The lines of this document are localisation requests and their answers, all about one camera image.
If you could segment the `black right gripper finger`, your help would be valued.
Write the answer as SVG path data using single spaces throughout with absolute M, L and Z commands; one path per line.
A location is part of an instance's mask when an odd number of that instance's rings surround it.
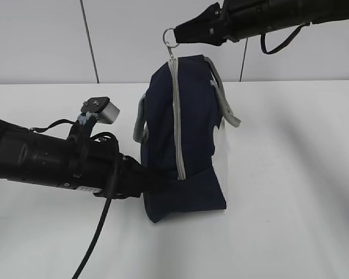
M 220 7 L 207 7 L 199 16 L 176 26 L 174 28 L 176 43 L 221 45 L 211 26 L 219 16 Z

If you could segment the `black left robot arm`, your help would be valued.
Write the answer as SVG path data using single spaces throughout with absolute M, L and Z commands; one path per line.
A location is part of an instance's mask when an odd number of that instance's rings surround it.
M 90 191 L 97 197 L 126 199 L 162 192 L 170 180 L 120 153 L 109 132 L 91 135 L 94 121 L 72 122 L 66 139 L 0 120 L 0 179 Z

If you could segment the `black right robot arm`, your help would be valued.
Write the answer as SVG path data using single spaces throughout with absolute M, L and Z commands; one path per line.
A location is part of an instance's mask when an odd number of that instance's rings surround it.
M 178 44 L 221 46 L 293 26 L 348 19 L 349 1 L 224 1 L 176 26 L 174 37 Z

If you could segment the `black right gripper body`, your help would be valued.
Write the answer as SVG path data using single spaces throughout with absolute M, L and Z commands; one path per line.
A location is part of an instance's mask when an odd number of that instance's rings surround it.
M 241 2 L 216 2 L 213 7 L 212 45 L 221 46 L 226 41 L 239 42 L 235 14 L 241 9 Z

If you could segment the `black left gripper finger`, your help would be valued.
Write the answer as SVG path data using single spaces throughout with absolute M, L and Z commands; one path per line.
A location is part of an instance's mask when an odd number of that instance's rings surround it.
M 167 189 L 173 179 L 158 170 L 144 167 L 140 170 L 139 182 L 141 192 L 158 192 Z

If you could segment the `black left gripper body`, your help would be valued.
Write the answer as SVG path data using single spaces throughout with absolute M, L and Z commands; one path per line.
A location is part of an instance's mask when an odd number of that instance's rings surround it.
M 147 190 L 147 170 L 134 158 L 120 153 L 117 139 L 112 139 L 113 162 L 104 188 L 94 194 L 99 198 L 139 198 Z

